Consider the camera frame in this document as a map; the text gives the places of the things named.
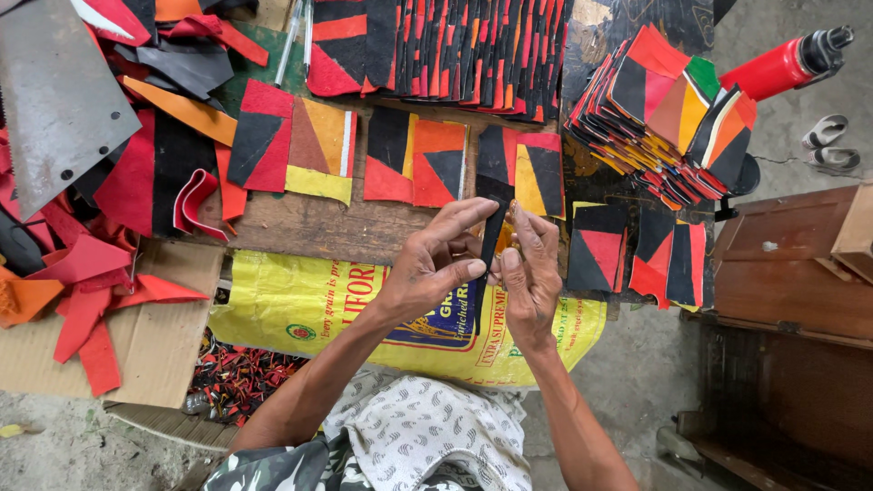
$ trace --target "white slipper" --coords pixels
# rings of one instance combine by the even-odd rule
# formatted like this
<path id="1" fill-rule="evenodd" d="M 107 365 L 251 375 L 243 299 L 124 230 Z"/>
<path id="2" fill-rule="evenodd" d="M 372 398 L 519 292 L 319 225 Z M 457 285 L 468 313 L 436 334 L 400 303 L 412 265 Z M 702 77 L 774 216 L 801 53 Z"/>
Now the white slipper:
<path id="1" fill-rule="evenodd" d="M 842 114 L 832 114 L 821 118 L 801 140 L 808 149 L 827 147 L 849 129 L 849 118 Z"/>
<path id="2" fill-rule="evenodd" d="M 861 156 L 855 149 L 829 147 L 809 152 L 811 167 L 830 176 L 846 176 L 855 172 L 861 164 Z"/>

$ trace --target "rice sack logo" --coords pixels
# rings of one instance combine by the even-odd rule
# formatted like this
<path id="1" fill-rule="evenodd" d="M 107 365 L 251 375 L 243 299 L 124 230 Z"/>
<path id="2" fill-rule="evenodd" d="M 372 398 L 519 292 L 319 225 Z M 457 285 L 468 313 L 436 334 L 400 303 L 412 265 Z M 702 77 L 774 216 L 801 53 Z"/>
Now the rice sack logo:
<path id="1" fill-rule="evenodd" d="M 285 328 L 285 332 L 294 339 L 300 341 L 311 341 L 315 339 L 315 331 L 302 324 L 291 324 Z"/>

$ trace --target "hand saw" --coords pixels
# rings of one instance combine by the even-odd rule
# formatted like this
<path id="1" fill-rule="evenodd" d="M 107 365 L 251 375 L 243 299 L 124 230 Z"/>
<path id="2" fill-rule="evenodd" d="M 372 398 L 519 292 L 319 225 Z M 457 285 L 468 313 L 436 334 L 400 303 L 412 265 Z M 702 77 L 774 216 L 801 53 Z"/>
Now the hand saw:
<path id="1" fill-rule="evenodd" d="M 141 126 L 70 0 L 0 16 L 0 90 L 23 221 Z"/>

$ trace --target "ballpoint pen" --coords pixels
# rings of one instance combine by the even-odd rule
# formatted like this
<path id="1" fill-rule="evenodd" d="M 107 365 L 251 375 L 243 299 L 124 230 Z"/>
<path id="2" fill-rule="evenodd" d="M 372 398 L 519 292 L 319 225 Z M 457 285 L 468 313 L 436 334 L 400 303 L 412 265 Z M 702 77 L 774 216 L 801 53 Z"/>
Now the ballpoint pen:
<path id="1" fill-rule="evenodd" d="M 313 58 L 313 2 L 306 2 L 306 41 L 303 45 L 303 66 L 306 69 L 304 81 L 309 80 L 309 65 Z"/>
<path id="2" fill-rule="evenodd" d="M 291 46 L 294 44 L 294 38 L 297 37 L 297 31 L 300 28 L 300 14 L 303 12 L 303 2 L 305 0 L 297 0 L 297 3 L 294 4 L 291 23 L 288 25 L 288 38 L 285 40 L 285 49 L 282 50 L 282 59 L 279 60 L 276 80 L 273 82 L 273 86 L 276 88 L 282 85 L 282 78 L 285 76 L 285 67 L 288 65 L 288 57 L 291 55 Z"/>

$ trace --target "person's right hand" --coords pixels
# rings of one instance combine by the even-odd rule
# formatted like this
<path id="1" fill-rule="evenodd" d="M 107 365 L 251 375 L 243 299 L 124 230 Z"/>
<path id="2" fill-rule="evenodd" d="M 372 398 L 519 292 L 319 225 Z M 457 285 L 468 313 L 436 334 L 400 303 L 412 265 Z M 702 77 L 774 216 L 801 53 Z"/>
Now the person's right hand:
<path id="1" fill-rule="evenodd" d="M 500 276 L 509 301 L 506 326 L 526 357 L 556 350 L 552 319 L 563 287 L 558 275 L 558 226 L 521 209 L 513 201 L 512 221 L 525 253 L 507 247 L 500 258 Z"/>

